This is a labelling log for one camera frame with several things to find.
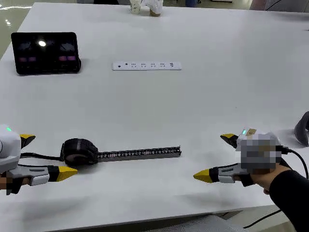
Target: tape measure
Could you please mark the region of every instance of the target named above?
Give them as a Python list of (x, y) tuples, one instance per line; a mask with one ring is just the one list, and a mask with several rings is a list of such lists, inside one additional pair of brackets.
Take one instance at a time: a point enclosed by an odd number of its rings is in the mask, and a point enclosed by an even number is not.
[(78, 166), (118, 160), (175, 158), (180, 155), (180, 146), (99, 152), (89, 140), (74, 138), (62, 144), (60, 159), (69, 166)]

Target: electrical outlet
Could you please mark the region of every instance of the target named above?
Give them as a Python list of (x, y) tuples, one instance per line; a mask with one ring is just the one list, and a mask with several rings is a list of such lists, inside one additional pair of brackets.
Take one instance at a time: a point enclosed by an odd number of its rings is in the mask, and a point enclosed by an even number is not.
[(165, 68), (165, 66), (166, 66), (166, 65), (165, 65), (165, 62), (160, 62), (160, 67), (161, 67), (161, 68)]
[(180, 62), (161, 61), (117, 61), (112, 64), (113, 70), (181, 70)]

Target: white table surface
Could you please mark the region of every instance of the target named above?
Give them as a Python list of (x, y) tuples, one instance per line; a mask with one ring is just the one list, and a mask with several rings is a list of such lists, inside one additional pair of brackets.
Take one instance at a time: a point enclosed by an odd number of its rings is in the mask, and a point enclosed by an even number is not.
[[(100, 163), (66, 181), (0, 193), (6, 232), (41, 232), (273, 204), (259, 186), (206, 184), (196, 172), (235, 162), (220, 134), (290, 131), (308, 109), (306, 14), (36, 3), (19, 31), (74, 31), (79, 74), (18, 76), (0, 62), (0, 122), (37, 135), (25, 151), (58, 156), (83, 137), (101, 151), (181, 145), (173, 159)], [(119, 60), (180, 61), (181, 71), (117, 72)], [(286, 141), (300, 148), (292, 134)], [(305, 158), (308, 150), (297, 149)], [(300, 171), (293, 155), (285, 158)], [(44, 160), (27, 160), (32, 164)]]

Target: floor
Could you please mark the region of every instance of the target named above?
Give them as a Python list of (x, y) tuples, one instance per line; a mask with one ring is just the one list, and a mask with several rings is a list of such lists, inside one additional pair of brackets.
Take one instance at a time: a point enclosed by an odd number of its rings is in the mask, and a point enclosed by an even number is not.
[[(40, 2), (66, 2), (76, 3), (77, 0), (37, 0)], [(0, 0), (0, 58), (9, 45), (12, 32), (17, 31), (23, 22), (28, 11), (35, 0)], [(165, 6), (184, 7), (185, 0), (164, 0)], [(233, 3), (214, 2), (210, 0), (201, 0), (197, 7), (204, 8), (228, 8), (228, 9), (249, 9), (252, 0), (234, 0)], [(233, 224), (246, 226), (255, 220), (276, 211), (275, 206), (260, 207), (251, 210), (245, 210), (228, 220)], [(293, 226), (283, 213), (272, 216), (249, 229), (250, 232), (294, 232)]]

